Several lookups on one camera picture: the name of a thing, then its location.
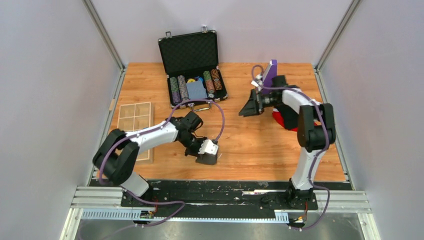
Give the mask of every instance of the poker chip case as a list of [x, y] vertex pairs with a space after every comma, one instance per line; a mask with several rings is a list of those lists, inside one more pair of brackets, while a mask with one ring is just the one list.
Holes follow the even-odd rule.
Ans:
[[[171, 78], [185, 77], [185, 82], [196, 77], [204, 77], [205, 71], [217, 70], [221, 89], [216, 89], [214, 94], [208, 93], [206, 79], [202, 81], [206, 91], [206, 98], [214, 102], [223, 101], [228, 98], [227, 89], [224, 84], [218, 60], [218, 37], [215, 30], [207, 30], [202, 27], [202, 31], [172, 36], [171, 32], [166, 32], [166, 37], [157, 40], [162, 57], [163, 67], [166, 72], [169, 101], [172, 108], [178, 103], [173, 100]], [[198, 108], [195, 106], [207, 105], [203, 101], [190, 102], [181, 105], [183, 109], [190, 107], [192, 111], [207, 110], [211, 107]]]

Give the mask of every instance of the gray wall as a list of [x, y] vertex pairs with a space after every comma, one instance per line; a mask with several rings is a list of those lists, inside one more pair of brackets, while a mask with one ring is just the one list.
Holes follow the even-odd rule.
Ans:
[[424, 1], [364, 0], [322, 73], [384, 240], [422, 239]]
[[93, 0], [120, 57], [162, 62], [158, 38], [218, 33], [220, 62], [317, 63], [351, 0]]
[[118, 79], [80, 0], [0, 1], [0, 239], [58, 239]]

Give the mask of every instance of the wooden table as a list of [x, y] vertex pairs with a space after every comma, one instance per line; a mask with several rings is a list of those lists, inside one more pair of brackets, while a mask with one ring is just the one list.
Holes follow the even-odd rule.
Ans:
[[[229, 97], [219, 102], [225, 113], [225, 129], [218, 142], [216, 165], [195, 163], [195, 157], [184, 156], [185, 148], [181, 143], [173, 142], [156, 147], [153, 163], [136, 165], [135, 171], [146, 179], [288, 181], [295, 172], [300, 154], [296, 133], [276, 123], [271, 116], [271, 108], [259, 116], [238, 115], [253, 88], [250, 84], [253, 65], [219, 65]], [[310, 64], [280, 63], [278, 74], [286, 75], [289, 84], [298, 85], [308, 96], [322, 101]], [[110, 129], [117, 127], [119, 107], [124, 104], [152, 102], [154, 124], [166, 119], [171, 113], [166, 79], [161, 63], [130, 63]], [[188, 111], [179, 109], [174, 116], [185, 116]], [[208, 138], [216, 137], [222, 123], [219, 110], [213, 106], [198, 115], [204, 125], [196, 133]], [[322, 158], [315, 180], [345, 180], [334, 144]]]

